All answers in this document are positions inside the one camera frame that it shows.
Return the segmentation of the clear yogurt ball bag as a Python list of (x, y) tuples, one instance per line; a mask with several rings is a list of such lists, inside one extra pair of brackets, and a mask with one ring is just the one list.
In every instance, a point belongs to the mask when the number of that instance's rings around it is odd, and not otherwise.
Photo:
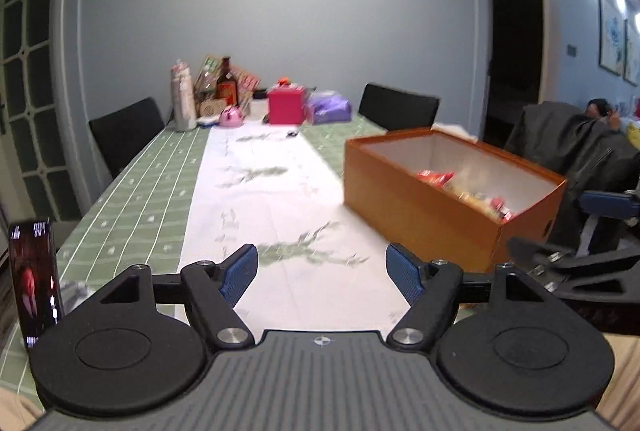
[(477, 209), (499, 223), (506, 223), (513, 219), (514, 213), (506, 205), (506, 200), (500, 196), (488, 197), (482, 192), (472, 192), (458, 187), (451, 182), (445, 185), (454, 197), (466, 203), (468, 206)]

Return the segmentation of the red snack bag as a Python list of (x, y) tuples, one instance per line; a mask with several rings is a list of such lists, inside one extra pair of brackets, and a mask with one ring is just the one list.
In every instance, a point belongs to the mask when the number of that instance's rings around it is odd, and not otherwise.
[(433, 170), (423, 170), (416, 173), (416, 177), (423, 183), (434, 187), (444, 187), (454, 178), (454, 172), (436, 172)]

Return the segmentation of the dark jacket on chair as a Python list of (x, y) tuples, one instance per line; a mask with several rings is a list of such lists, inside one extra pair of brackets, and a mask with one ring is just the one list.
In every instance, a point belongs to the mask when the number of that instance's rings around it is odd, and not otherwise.
[(565, 178), (548, 243), (574, 251), (589, 217), (579, 204), (582, 194), (619, 194), (639, 180), (639, 151), (626, 136), (564, 102), (525, 106), (504, 149)]

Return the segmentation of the orange cardboard box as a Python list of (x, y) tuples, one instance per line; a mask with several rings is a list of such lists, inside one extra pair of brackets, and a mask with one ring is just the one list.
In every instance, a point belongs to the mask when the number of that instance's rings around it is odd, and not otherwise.
[[(499, 223), (451, 194), (421, 182), (423, 170), (454, 172), (451, 183), (500, 196), (514, 213)], [(487, 272), (508, 261), (506, 242), (546, 241), (566, 180), (559, 174), (484, 143), (430, 128), (349, 139), (344, 203), (390, 243), (424, 261), (454, 262)]]

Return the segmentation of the green checked tablecloth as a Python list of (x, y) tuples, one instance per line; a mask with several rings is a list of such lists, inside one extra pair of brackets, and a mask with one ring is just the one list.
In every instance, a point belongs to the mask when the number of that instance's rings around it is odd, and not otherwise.
[(99, 197), (58, 251), (64, 284), (96, 292), (134, 264), (175, 273), (209, 128), (157, 135)]

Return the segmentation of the white deer table runner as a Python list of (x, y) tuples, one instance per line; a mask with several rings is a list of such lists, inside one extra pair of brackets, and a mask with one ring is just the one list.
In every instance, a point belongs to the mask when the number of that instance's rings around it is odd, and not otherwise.
[[(286, 137), (297, 131), (296, 137)], [(258, 272), (236, 304), (266, 330), (378, 330), (408, 309), (385, 268), (386, 240), (344, 203), (346, 140), (367, 121), (210, 128), (186, 221), (181, 265), (224, 261), (244, 243)]]

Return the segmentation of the pink round container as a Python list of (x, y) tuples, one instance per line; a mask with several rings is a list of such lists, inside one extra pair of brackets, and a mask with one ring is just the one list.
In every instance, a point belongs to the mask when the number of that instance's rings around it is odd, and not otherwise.
[(228, 106), (221, 111), (218, 125), (221, 128), (239, 128), (244, 124), (244, 114), (239, 106)]

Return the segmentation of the white tall tumbler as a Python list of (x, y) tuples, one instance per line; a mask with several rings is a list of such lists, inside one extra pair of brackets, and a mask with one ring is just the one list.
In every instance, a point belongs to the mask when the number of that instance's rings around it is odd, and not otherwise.
[(178, 59), (171, 67), (172, 112), (178, 132), (196, 128), (194, 86), (190, 67)]

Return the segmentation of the smartphone on stand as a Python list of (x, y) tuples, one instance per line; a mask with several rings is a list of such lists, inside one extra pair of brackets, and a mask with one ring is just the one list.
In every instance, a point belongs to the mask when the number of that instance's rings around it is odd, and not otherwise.
[(49, 219), (10, 226), (9, 262), (24, 347), (30, 350), (64, 315)]

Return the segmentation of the black chair far left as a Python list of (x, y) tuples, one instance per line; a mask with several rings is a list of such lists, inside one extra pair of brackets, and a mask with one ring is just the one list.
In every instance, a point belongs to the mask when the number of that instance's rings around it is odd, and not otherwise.
[(111, 177), (116, 178), (165, 123), (152, 97), (91, 120), (91, 134)]

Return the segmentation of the black chair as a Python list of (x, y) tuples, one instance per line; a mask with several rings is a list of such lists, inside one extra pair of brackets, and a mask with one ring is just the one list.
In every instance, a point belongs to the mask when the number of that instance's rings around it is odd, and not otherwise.
[(116, 178), (165, 123), (152, 97), (91, 120), (91, 134), (111, 177)]
[(358, 113), (387, 132), (431, 128), (440, 98), (368, 83), (363, 90)]

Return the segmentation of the black chair right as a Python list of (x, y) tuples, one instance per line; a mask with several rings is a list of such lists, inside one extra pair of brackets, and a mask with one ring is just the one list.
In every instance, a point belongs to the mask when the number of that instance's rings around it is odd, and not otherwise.
[(368, 83), (363, 90), (358, 113), (387, 132), (431, 128), (440, 98)]

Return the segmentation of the brown liquor bottle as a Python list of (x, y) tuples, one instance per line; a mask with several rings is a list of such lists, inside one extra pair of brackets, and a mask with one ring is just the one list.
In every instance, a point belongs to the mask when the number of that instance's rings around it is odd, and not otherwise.
[(223, 100), (227, 106), (237, 106), (240, 102), (238, 79), (231, 70), (229, 56), (221, 59), (216, 82), (216, 99)]

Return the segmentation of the pink gift box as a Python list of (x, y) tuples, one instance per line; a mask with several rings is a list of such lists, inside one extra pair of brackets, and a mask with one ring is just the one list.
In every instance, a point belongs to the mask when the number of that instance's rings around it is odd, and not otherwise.
[(301, 125), (305, 120), (305, 89), (275, 86), (268, 91), (268, 116), (272, 125)]

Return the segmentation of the glass panel door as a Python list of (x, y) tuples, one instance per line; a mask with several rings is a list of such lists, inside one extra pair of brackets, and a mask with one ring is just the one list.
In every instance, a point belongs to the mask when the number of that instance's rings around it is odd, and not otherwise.
[(11, 134), (32, 212), (76, 222), (80, 208), (58, 129), (51, 66), (51, 0), (1, 0), (1, 126)]

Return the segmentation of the purple tissue pack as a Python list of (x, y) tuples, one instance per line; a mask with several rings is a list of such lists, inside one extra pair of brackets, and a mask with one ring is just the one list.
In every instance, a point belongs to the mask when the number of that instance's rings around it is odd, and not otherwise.
[(352, 105), (337, 92), (314, 92), (307, 99), (305, 114), (312, 125), (345, 123), (352, 121)]

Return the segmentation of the framed wall picture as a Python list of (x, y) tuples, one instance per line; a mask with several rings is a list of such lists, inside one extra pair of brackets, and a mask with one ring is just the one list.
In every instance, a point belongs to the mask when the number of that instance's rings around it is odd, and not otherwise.
[(623, 16), (609, 0), (599, 0), (599, 66), (620, 76), (623, 73)]

